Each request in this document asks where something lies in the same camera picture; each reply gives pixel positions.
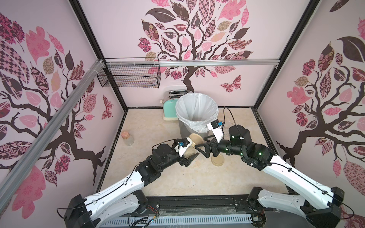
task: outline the dark brown leaf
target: dark brown leaf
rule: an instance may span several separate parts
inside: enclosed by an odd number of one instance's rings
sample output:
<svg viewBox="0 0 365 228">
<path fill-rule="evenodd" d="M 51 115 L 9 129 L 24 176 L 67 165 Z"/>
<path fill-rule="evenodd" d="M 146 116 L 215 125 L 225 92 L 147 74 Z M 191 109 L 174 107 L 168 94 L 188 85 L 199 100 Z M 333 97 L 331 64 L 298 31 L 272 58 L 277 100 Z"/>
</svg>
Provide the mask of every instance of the dark brown leaf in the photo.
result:
<svg viewBox="0 0 365 228">
<path fill-rule="evenodd" d="M 362 59 L 365 58 L 365 44 L 359 38 L 345 36 L 339 38 L 339 40 L 343 42 L 343 54 L 346 58 L 363 62 Z"/>
<path fill-rule="evenodd" d="M 167 23 L 176 20 L 172 12 L 164 8 L 154 8 L 148 11 L 145 15 L 150 14 L 154 16 L 159 22 Z"/>
<path fill-rule="evenodd" d="M 337 81 L 344 81 L 346 80 L 346 76 L 345 73 L 343 71 L 341 71 L 340 69 L 335 68 L 335 72 L 333 77 L 337 80 Z"/>
<path fill-rule="evenodd" d="M 249 29 L 250 27 L 248 27 L 248 28 L 242 28 L 242 29 L 240 29 L 240 30 L 238 30 L 237 32 L 236 32 L 236 34 L 234 35 L 234 38 L 236 39 L 236 40 L 238 40 L 238 39 L 241 39 L 245 34 L 246 34 L 246 32 L 247 32 L 247 30 Z"/>
<path fill-rule="evenodd" d="M 338 129 L 339 131 L 341 131 L 341 130 L 345 130 L 345 129 L 348 129 L 348 128 L 349 128 L 349 127 L 351 127 L 351 125 L 353 125 L 355 122 L 356 122 L 356 121 L 353 121 L 353 122 L 351 122 L 351 121 L 342 121 L 341 123 L 339 123 L 339 124 L 338 124 L 337 129 Z"/>
</svg>

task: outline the pink flower decal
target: pink flower decal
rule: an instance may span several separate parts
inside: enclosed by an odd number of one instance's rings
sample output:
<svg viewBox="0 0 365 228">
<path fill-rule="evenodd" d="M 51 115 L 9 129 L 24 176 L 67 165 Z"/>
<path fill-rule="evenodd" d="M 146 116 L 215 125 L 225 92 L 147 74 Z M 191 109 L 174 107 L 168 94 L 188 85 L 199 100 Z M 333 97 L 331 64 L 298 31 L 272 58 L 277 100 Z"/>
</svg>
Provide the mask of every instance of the pink flower decal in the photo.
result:
<svg viewBox="0 0 365 228">
<path fill-rule="evenodd" d="M 22 209 L 23 219 L 28 218 L 34 212 L 35 206 L 33 201 L 39 200 L 42 197 L 42 190 L 46 189 L 46 182 L 43 173 L 36 167 L 33 166 L 29 176 L 22 182 L 18 190 L 12 211 Z"/>
<path fill-rule="evenodd" d="M 44 29 L 37 26 L 36 31 L 37 33 L 29 30 L 29 35 L 25 35 L 28 50 L 32 55 L 35 63 L 37 63 L 39 57 L 49 55 L 49 52 L 47 50 L 51 46 L 51 44 L 45 40 L 46 34 Z"/>
<path fill-rule="evenodd" d="M 357 30 L 360 33 L 360 37 L 365 40 L 365 19 L 361 20 L 359 18 L 359 24 L 357 25 Z"/>
<path fill-rule="evenodd" d="M 237 3 L 237 0 L 230 0 L 227 4 L 223 7 L 222 12 L 220 13 L 220 18 L 227 18 L 228 20 L 232 20 L 233 17 L 238 16 L 241 14 L 241 8 L 246 5 L 246 0 L 240 0 Z"/>
<path fill-rule="evenodd" d="M 303 104 L 307 100 L 310 99 L 310 97 L 307 97 L 304 89 L 302 87 L 293 87 L 293 91 L 287 92 L 287 97 L 291 97 L 291 102 L 293 102 L 295 105 Z"/>
<path fill-rule="evenodd" d="M 152 0 L 152 2 L 162 7 L 170 6 L 168 0 Z"/>
</svg>

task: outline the tree mural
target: tree mural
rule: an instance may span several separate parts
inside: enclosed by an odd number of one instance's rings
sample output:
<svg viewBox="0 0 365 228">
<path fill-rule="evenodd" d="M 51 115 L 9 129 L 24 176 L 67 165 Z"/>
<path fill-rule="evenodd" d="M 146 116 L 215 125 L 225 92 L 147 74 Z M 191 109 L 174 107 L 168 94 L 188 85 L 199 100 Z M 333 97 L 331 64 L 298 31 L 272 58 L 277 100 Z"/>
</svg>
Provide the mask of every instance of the tree mural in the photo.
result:
<svg viewBox="0 0 365 228">
<path fill-rule="evenodd" d="M 333 171 L 336 176 L 345 174 L 349 183 L 365 195 L 365 169 L 351 161 L 365 162 L 365 141 L 349 137 L 365 138 L 365 71 L 351 67 L 354 61 L 364 62 L 365 44 L 357 37 L 346 36 L 337 42 L 343 43 L 343 54 L 336 52 L 331 43 L 322 51 L 318 61 L 304 63 L 302 74 L 287 93 L 296 107 L 299 134 L 294 146 L 289 148 L 277 142 L 285 151 L 284 159 L 295 165 L 308 138 L 317 138 L 315 145 L 322 147 L 322 155 L 333 151 Z"/>
<path fill-rule="evenodd" d="M 146 52 L 148 58 L 161 60 L 217 60 L 217 59 L 247 59 L 252 51 L 240 51 L 246 48 L 252 40 L 243 40 L 249 27 L 243 28 L 249 19 L 247 7 L 241 14 L 241 8 L 246 0 L 152 0 L 159 7 L 149 10 L 146 15 L 152 15 L 158 22 L 142 20 L 142 27 L 147 38 L 141 38 L 138 47 Z M 153 52 L 152 45 L 158 51 Z M 185 66 L 161 67 L 166 78 L 175 80 L 183 78 L 187 89 L 194 92 L 191 77 L 205 77 L 225 74 L 235 70 L 234 66 Z M 240 88 L 241 77 L 234 83 L 224 83 L 220 86 L 227 92 Z"/>
<path fill-rule="evenodd" d="M 31 146 L 29 138 L 21 133 L 26 133 L 37 138 L 47 123 L 52 119 L 55 112 L 62 103 L 69 97 L 69 93 L 76 88 L 73 82 L 82 79 L 85 71 L 83 62 L 74 65 L 71 53 L 65 55 L 63 46 L 54 36 L 49 35 L 49 40 L 54 46 L 54 51 L 50 49 L 50 42 L 45 39 L 45 31 L 41 27 L 36 27 L 36 32 L 29 31 L 24 34 L 22 27 L 11 21 L 0 13 L 0 78 L 4 85 L 0 91 L 0 140 L 8 134 L 9 128 L 16 131 L 18 138 L 16 141 L 4 143 L 0 146 L 0 159 L 14 160 L 11 165 L 0 164 L 0 169 L 12 169 L 17 164 L 19 156 L 26 153 Z M 18 29 L 18 34 L 14 34 L 12 29 Z M 33 61 L 27 65 L 22 58 L 9 44 L 20 44 L 26 38 L 26 45 Z M 43 65 L 38 65 L 40 57 L 47 57 Z M 82 98 L 77 102 L 70 115 L 59 129 L 59 136 L 54 138 L 46 147 L 45 155 L 38 160 L 45 160 L 41 169 L 43 179 L 57 186 L 57 175 L 68 170 L 72 162 L 70 155 L 75 160 L 87 159 L 92 162 L 94 169 L 95 184 L 96 170 L 105 162 L 100 158 L 105 147 L 98 153 L 85 150 L 77 146 L 79 139 L 82 139 L 82 132 L 87 129 L 82 122 L 92 121 L 94 116 L 90 114 L 96 104 L 97 94 L 92 94 L 95 82 L 88 86 Z M 106 110 L 101 119 L 111 117 L 112 104 L 104 96 Z"/>
</svg>

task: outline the black wire basket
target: black wire basket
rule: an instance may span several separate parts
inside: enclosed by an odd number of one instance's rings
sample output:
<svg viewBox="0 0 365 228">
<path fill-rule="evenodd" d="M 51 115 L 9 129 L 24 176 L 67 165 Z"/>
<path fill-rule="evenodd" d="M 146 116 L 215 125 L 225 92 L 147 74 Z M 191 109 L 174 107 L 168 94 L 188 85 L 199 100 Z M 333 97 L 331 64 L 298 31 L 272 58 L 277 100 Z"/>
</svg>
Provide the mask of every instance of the black wire basket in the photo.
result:
<svg viewBox="0 0 365 228">
<path fill-rule="evenodd" d="M 135 88 L 159 88 L 161 81 L 160 61 L 158 58 L 143 58 L 144 63 L 123 61 L 120 64 L 107 64 L 107 70 L 103 68 L 97 74 L 102 87 L 111 87 L 114 82 L 110 81 L 110 76 L 114 78 L 117 87 L 135 87 Z M 135 58 L 118 58 L 118 59 L 135 59 Z"/>
</svg>

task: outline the marble floor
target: marble floor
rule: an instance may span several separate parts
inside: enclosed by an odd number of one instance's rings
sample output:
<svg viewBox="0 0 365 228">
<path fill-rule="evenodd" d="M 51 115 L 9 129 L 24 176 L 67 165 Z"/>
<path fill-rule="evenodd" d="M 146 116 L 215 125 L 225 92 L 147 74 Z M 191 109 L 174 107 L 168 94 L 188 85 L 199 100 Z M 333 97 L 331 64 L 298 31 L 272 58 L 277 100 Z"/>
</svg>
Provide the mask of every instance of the marble floor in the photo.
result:
<svg viewBox="0 0 365 228">
<path fill-rule="evenodd" d="M 250 130 L 253 142 L 267 145 L 250 108 L 230 108 L 236 123 Z M 151 155 L 151 146 L 168 139 L 181 138 L 178 121 L 164 121 L 162 109 L 130 109 L 123 125 L 134 137 L 134 144 L 126 146 L 119 137 L 102 190 L 127 176 L 133 167 Z M 223 121 L 223 109 L 218 119 Z M 226 111 L 226 121 L 232 117 Z M 222 166 L 214 166 L 211 159 L 199 155 L 189 167 L 178 163 L 166 168 L 161 177 L 142 189 L 146 196 L 189 196 L 249 194 L 252 187 L 288 193 L 285 185 L 276 178 L 252 168 L 240 157 L 224 156 Z"/>
</svg>

